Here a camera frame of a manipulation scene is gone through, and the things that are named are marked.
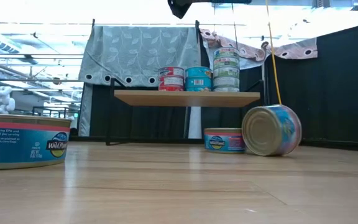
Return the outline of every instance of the wooden shelf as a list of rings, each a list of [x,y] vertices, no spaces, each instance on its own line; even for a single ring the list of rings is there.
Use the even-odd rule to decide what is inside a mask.
[[[260,99],[259,93],[116,90],[131,106],[204,106],[240,108]]]

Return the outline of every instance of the white statue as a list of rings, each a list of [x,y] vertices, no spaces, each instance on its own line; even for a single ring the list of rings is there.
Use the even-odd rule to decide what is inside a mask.
[[[8,114],[8,111],[15,110],[15,100],[11,98],[12,88],[0,86],[0,114]]]

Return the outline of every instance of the wooden floor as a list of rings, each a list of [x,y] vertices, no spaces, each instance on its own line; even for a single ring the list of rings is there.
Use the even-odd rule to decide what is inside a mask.
[[[358,152],[71,142],[65,164],[0,170],[1,223],[358,224]]]

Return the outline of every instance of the can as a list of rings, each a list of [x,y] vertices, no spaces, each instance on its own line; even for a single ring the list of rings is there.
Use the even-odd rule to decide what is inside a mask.
[[[242,137],[256,155],[281,156],[299,145],[302,128],[299,118],[289,107],[258,106],[244,116]]]
[[[214,88],[213,91],[220,91],[220,92],[240,92],[239,88]]]
[[[240,78],[240,69],[236,67],[221,67],[214,69],[213,78],[220,77]]]
[[[183,91],[183,77],[179,75],[164,75],[158,78],[158,90]]]
[[[214,51],[214,58],[234,57],[239,58],[240,53],[234,47],[221,47]]]
[[[198,86],[198,87],[187,88],[186,91],[211,91],[211,89],[206,86]]]
[[[214,60],[214,70],[221,67],[240,67],[240,60],[234,57],[218,58]]]
[[[214,78],[214,88],[240,88],[240,79],[232,77]]]
[[[212,78],[212,71],[208,67],[191,67],[186,69],[186,78],[208,77]]]
[[[0,169],[64,162],[71,121],[0,114]]]
[[[158,70],[158,75],[160,77],[164,76],[181,76],[182,78],[185,77],[185,69],[181,67],[163,67]]]
[[[205,149],[219,153],[245,153],[246,145],[241,128],[206,128],[204,129]]]
[[[186,91],[211,91],[212,81],[210,77],[186,78]]]

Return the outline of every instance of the yellow rope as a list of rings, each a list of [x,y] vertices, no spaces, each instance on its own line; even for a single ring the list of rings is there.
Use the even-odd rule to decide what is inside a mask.
[[[273,70],[274,70],[274,80],[276,83],[276,90],[278,96],[278,103],[281,104],[281,96],[280,96],[280,89],[278,87],[277,81],[277,69],[276,69],[276,60],[274,58],[274,48],[273,48],[273,37],[272,37],[272,28],[270,26],[270,16],[269,16],[269,0],[266,0],[266,10],[267,10],[267,17],[268,17],[268,31],[270,32],[270,46],[272,48],[272,60],[273,60]]]

